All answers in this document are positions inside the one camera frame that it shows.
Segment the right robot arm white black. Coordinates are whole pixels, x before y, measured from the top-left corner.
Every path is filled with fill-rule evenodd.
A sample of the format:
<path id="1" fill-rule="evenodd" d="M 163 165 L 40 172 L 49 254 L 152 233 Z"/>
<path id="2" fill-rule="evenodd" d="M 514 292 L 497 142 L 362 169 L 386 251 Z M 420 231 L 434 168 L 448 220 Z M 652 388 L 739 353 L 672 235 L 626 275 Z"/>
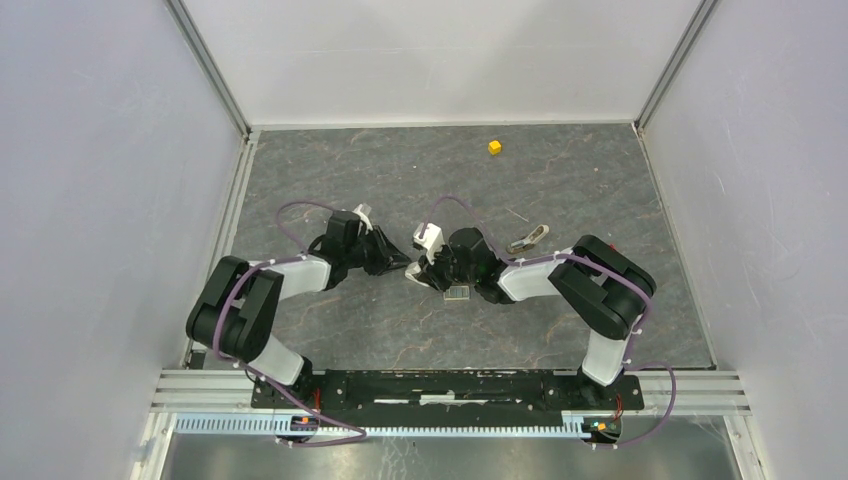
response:
<path id="1" fill-rule="evenodd" d="M 577 382 L 580 400 L 602 408 L 618 393 L 631 336 L 651 307 L 655 280 L 610 244 L 584 235 L 570 249 L 532 259 L 503 258 L 477 227 L 444 236 L 421 225 L 413 236 L 421 251 L 406 277 L 446 292 L 465 285 L 492 304 L 559 296 L 590 328 Z"/>

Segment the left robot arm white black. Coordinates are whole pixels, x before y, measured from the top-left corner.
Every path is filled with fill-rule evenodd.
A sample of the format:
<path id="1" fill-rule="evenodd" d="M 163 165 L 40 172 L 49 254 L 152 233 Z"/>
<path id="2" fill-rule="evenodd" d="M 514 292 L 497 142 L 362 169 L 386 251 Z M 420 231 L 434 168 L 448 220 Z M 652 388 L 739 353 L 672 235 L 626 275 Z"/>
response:
<path id="1" fill-rule="evenodd" d="M 253 263 L 221 258 L 188 315 L 187 337 L 274 380 L 288 406 L 306 405 L 314 394 L 312 364 L 272 336 L 277 307 L 336 287 L 352 269 L 380 276 L 411 263 L 369 212 L 366 205 L 333 211 L 305 255 Z"/>

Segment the clear staple tray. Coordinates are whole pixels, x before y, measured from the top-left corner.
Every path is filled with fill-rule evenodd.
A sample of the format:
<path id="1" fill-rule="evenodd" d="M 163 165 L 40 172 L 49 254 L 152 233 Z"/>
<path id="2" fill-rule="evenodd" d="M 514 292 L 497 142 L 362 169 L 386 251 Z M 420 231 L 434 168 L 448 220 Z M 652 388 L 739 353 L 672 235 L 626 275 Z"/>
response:
<path id="1" fill-rule="evenodd" d="M 445 301 L 467 301 L 470 299 L 471 289 L 467 285 L 450 286 L 443 292 Z"/>

